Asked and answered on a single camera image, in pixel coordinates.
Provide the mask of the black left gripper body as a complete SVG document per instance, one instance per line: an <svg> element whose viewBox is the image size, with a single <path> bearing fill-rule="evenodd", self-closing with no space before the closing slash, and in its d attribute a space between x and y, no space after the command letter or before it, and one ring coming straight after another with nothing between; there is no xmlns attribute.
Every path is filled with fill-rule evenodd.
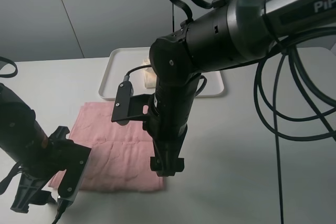
<svg viewBox="0 0 336 224"><path fill-rule="evenodd" d="M23 172L11 206L12 211L28 212L30 204L45 205L65 201L54 200L51 192L43 190L43 187L58 172L65 172L68 160L66 155L69 154L71 148L79 145L66 138L68 133L69 129L66 126L57 127L48 139L47 153L32 165L22 166Z"/></svg>

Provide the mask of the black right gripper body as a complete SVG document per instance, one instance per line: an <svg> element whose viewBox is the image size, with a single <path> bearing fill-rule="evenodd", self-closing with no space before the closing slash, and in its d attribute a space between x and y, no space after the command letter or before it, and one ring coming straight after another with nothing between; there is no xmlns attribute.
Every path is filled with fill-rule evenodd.
<svg viewBox="0 0 336 224"><path fill-rule="evenodd" d="M195 76L180 87L167 85L160 79L156 81L145 128L153 138L154 146L150 169L159 177L174 176L184 169L184 159L179 158L179 154L187 133L187 120L195 93Z"/></svg>

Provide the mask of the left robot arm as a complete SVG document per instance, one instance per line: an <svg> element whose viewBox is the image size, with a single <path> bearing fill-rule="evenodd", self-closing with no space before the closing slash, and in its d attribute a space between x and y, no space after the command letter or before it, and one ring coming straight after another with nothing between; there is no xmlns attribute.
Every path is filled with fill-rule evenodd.
<svg viewBox="0 0 336 224"><path fill-rule="evenodd" d="M68 139L68 133L66 126L59 126L47 136L36 121L35 111L1 85L1 149L15 161L1 181L1 193L17 174L21 175L12 211L26 214L31 204L55 203L43 188L60 171L64 175L57 203L68 207L75 201L91 149Z"/></svg>

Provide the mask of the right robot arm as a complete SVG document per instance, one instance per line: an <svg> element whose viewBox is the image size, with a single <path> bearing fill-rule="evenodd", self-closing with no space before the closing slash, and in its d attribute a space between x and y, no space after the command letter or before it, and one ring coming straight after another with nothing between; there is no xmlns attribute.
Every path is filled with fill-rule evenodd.
<svg viewBox="0 0 336 224"><path fill-rule="evenodd" d="M335 22L335 0L170 0L187 19L150 47L156 73L146 129L150 168L160 177L184 169L179 153L201 74L240 67L266 56L278 38Z"/></svg>

